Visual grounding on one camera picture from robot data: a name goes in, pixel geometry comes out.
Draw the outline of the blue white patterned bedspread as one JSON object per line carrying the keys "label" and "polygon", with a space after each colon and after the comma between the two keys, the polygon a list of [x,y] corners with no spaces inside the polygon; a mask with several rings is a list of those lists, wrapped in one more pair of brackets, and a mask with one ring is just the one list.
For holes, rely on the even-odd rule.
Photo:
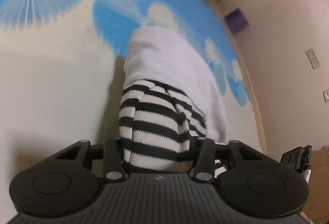
{"label": "blue white patterned bedspread", "polygon": [[18,172],[117,134],[128,41],[146,25],[189,40],[216,76],[228,139],[267,151],[247,70],[207,0],[1,0],[1,223],[16,215]]}

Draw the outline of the white wall switch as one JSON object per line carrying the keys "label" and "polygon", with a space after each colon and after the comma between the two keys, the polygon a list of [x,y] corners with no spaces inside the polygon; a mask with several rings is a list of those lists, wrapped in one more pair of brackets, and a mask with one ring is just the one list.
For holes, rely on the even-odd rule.
{"label": "white wall switch", "polygon": [[329,90],[323,91],[323,97],[325,102],[329,102]]}

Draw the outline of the wall power sockets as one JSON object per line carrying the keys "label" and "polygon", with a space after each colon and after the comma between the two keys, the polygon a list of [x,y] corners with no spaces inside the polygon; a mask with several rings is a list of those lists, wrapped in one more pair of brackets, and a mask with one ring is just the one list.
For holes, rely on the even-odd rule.
{"label": "wall power sockets", "polygon": [[313,69],[317,69],[321,66],[320,61],[317,58],[316,53],[313,48],[308,49],[306,51],[306,55],[307,55],[307,58],[308,58],[309,62],[311,63],[311,66]]}

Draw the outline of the purple bin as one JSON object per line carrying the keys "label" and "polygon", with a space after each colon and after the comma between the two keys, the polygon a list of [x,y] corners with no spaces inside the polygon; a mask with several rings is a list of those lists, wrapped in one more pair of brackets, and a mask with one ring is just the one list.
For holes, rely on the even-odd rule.
{"label": "purple bin", "polygon": [[224,16],[230,32],[235,35],[250,26],[248,20],[240,8],[236,8]]}

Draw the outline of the black white striped garment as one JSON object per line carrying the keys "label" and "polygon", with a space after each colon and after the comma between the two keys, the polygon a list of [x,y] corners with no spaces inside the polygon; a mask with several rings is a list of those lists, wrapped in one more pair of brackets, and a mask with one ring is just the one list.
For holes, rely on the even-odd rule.
{"label": "black white striped garment", "polygon": [[192,168],[195,138],[226,142],[216,79],[183,36],[164,27],[136,29],[124,71],[119,133],[128,170],[185,173]]}

